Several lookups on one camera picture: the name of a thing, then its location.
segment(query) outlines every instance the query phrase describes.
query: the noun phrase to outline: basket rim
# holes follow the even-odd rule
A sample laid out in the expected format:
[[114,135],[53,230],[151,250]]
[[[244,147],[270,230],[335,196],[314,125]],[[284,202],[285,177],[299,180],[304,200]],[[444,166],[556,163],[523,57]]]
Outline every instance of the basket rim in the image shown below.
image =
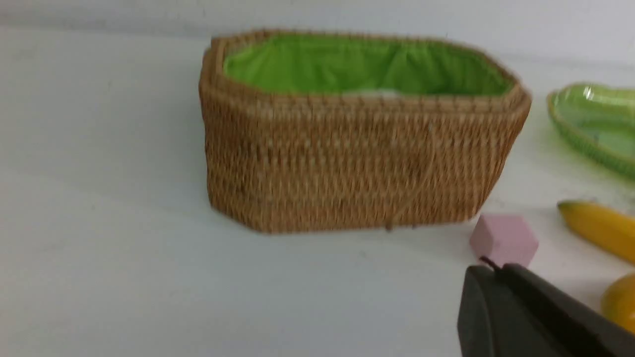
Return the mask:
[[[439,43],[451,46],[460,50],[470,51],[490,64],[499,71],[503,77],[513,83],[513,87],[505,94],[498,96],[488,95],[420,95],[407,97],[367,97],[350,94],[278,94],[266,93],[258,88],[239,83],[224,73],[223,64],[229,52],[229,46],[233,44],[249,44],[264,41],[272,36],[280,34],[298,35],[327,35],[327,36],[347,36],[358,39],[384,39],[391,41],[408,41],[416,43]],[[527,96],[520,80],[511,71],[500,65],[487,52],[462,43],[439,39],[436,37],[422,36],[391,36],[368,34],[362,32],[335,32],[335,31],[315,31],[315,30],[286,30],[286,29],[264,29],[238,33],[231,36],[214,37],[211,47],[205,52],[203,58],[203,68],[199,82],[201,91],[223,91],[230,93],[232,97],[242,98],[245,101],[257,101],[261,104],[273,106],[288,105],[318,105],[318,106],[362,106],[381,107],[383,109],[417,107],[429,108],[437,111],[478,111],[478,112],[500,112],[512,109],[515,104],[522,102],[522,98]]]

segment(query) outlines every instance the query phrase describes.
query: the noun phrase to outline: white surface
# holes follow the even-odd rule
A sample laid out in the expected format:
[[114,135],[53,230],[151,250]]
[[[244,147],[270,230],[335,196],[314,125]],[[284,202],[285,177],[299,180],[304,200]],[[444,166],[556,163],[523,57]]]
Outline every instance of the white surface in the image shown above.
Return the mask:
[[0,24],[205,38],[262,26],[397,32],[635,65],[633,13],[631,0],[3,0]]
[[[0,27],[3,356],[459,356],[473,222],[263,236],[210,210],[197,79],[207,40]],[[569,149],[544,95],[631,71],[502,59],[535,101],[488,212],[525,215],[530,266],[592,307],[631,266],[556,201],[633,208]]]

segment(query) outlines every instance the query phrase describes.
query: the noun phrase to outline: white table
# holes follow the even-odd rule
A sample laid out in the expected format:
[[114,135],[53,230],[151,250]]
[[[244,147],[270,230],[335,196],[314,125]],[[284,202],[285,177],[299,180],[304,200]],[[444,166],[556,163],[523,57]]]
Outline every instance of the white table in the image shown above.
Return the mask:
[[[3,356],[459,356],[474,222],[264,236],[210,209],[197,80],[207,39],[0,27]],[[632,269],[556,202],[635,208],[573,152],[545,94],[635,71],[503,57],[534,105],[484,208],[522,213],[531,269],[597,308]]]

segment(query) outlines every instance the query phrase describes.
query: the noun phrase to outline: black object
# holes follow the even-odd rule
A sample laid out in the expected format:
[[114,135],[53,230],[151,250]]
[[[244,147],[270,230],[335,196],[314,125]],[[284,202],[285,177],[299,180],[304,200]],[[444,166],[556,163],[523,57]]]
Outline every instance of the black object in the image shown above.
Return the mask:
[[518,264],[471,266],[458,313],[463,357],[635,357],[635,335]]

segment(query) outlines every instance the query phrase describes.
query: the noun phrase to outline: white wall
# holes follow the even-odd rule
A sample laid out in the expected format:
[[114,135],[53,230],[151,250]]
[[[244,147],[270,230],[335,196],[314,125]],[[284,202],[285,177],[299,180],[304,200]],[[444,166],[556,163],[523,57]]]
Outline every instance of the white wall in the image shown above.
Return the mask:
[[0,24],[212,36],[263,26],[447,36],[635,65],[632,0],[1,0]]

